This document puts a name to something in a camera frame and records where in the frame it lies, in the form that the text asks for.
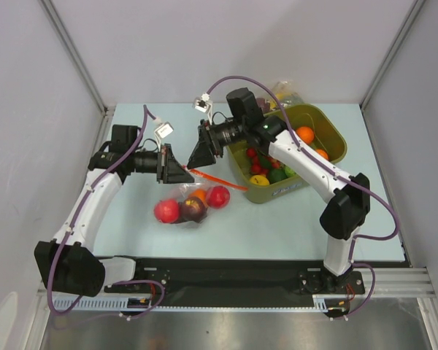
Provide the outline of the clear zip bag orange seal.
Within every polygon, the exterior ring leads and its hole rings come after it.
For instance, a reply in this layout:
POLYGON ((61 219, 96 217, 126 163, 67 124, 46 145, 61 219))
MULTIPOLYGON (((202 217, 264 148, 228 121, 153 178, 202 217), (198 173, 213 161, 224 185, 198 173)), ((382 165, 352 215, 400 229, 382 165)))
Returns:
POLYGON ((202 171, 191 169, 188 173, 192 183, 175 184, 154 205, 153 216, 161 224, 197 227, 247 191, 245 186, 202 171))

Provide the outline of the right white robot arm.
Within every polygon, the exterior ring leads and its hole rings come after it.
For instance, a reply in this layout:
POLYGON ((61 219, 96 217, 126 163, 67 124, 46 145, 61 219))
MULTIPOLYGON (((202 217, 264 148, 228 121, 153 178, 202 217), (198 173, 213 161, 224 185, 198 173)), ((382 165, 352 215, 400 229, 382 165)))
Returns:
POLYGON ((264 155, 289 166, 326 203, 320 216, 320 225, 328 234, 322 283, 329 292, 340 292, 347 286, 352 269, 351 241, 370 210, 368 178, 358 174, 344 182, 344 171, 299 139, 286 121, 275 114, 265 116, 246 87, 230 92, 226 100, 231 118, 221 124, 214 124, 211 118, 201 120, 199 139, 187 167, 211 166, 225 147, 239 141, 247 141, 264 155))

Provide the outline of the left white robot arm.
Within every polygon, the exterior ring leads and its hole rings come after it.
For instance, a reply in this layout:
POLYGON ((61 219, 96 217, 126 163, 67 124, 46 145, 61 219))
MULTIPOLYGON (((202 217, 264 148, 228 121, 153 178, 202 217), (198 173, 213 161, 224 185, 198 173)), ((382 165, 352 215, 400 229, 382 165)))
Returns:
POLYGON ((93 255, 107 209, 132 173, 154 174, 160 184, 190 184, 194 178, 177 162, 170 144, 139 151, 141 139, 140 127, 112 127, 110 140, 90 159, 85 186, 69 216, 51 241, 36 245, 34 256, 49 293, 94 297, 118 282, 131 292, 145 286, 146 274, 134 259, 93 255))

